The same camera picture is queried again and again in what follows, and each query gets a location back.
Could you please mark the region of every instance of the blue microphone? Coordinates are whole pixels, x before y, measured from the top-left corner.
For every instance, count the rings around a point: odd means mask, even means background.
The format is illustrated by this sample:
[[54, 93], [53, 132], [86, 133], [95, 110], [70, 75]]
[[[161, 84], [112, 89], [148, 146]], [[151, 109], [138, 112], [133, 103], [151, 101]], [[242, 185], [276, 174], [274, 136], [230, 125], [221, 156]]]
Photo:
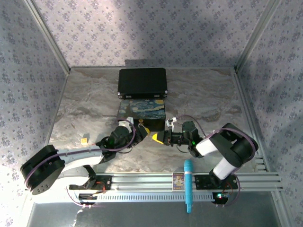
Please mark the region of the blue microphone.
[[194, 165], [190, 159], [184, 162], [185, 175], [185, 204], [187, 205], [188, 214], [191, 213], [193, 206], [193, 171]]

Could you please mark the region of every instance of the floral wallpaper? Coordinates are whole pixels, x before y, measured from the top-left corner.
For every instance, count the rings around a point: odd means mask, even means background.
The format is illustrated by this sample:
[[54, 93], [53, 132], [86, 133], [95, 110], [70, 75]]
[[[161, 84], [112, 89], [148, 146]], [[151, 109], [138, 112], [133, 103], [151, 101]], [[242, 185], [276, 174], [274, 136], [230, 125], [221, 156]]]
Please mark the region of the floral wallpaper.
[[44, 146], [65, 79], [22, 0], [0, 1], [0, 226], [19, 217], [21, 165]]
[[294, 219], [303, 226], [303, 2], [282, 1], [240, 73]]
[[69, 66], [231, 66], [267, 1], [35, 0]]

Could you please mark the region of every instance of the starry night box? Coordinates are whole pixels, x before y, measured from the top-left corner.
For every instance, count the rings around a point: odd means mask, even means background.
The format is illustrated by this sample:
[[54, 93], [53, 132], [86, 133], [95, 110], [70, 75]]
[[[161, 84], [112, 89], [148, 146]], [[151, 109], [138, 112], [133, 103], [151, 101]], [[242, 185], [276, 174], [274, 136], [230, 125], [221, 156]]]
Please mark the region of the starry night box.
[[150, 131], [165, 127], [165, 106], [161, 99], [122, 100], [117, 118], [133, 117], [135, 126], [142, 123]]

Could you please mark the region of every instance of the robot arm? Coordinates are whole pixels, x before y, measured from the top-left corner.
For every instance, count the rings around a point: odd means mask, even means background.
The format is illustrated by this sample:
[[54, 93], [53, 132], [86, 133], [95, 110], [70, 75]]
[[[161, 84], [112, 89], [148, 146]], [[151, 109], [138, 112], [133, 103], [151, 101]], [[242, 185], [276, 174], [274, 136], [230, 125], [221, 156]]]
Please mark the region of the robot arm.
[[164, 145], [188, 145], [190, 154], [198, 158], [219, 151], [223, 158], [209, 173], [212, 184], [216, 186], [222, 185], [230, 174], [250, 161], [258, 150], [256, 141], [231, 123], [203, 139], [193, 122], [184, 122], [182, 132], [173, 132], [170, 126], [169, 130], [155, 134], [153, 139]]
[[135, 128], [133, 118], [127, 118], [119, 121], [119, 126], [111, 132], [110, 136], [93, 146], [56, 150], [53, 145], [47, 145], [23, 164], [20, 170], [26, 186], [33, 195], [49, 190], [57, 179], [71, 174], [73, 169], [75, 176], [83, 176], [83, 172], [87, 172], [89, 181], [85, 186], [88, 189], [95, 182], [94, 171], [90, 165], [108, 162], [116, 156], [117, 152], [137, 145], [148, 134], [147, 128], [143, 126]]

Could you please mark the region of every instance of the marble surface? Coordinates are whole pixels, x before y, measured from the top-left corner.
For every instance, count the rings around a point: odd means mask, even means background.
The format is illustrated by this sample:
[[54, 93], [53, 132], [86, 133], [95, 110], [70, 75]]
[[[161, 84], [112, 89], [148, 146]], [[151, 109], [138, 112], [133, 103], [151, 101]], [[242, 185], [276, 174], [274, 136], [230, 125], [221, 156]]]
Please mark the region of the marble surface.
[[[116, 115], [121, 100], [117, 97], [119, 69], [73, 68], [56, 117], [49, 144], [56, 148], [81, 148], [80, 140], [89, 134], [89, 144], [109, 135], [117, 126]], [[248, 132], [240, 100], [231, 76], [226, 70], [166, 70], [169, 94], [165, 98], [166, 117], [189, 114], [200, 122], [206, 134], [227, 122]], [[176, 131], [180, 131], [179, 121]], [[129, 154], [98, 166], [98, 172], [174, 172], [183, 171], [184, 160], [194, 161], [195, 172], [209, 172], [222, 158], [217, 152], [204, 158], [193, 158], [176, 147], [161, 145], [152, 135]], [[241, 172], [253, 172], [251, 161]]]

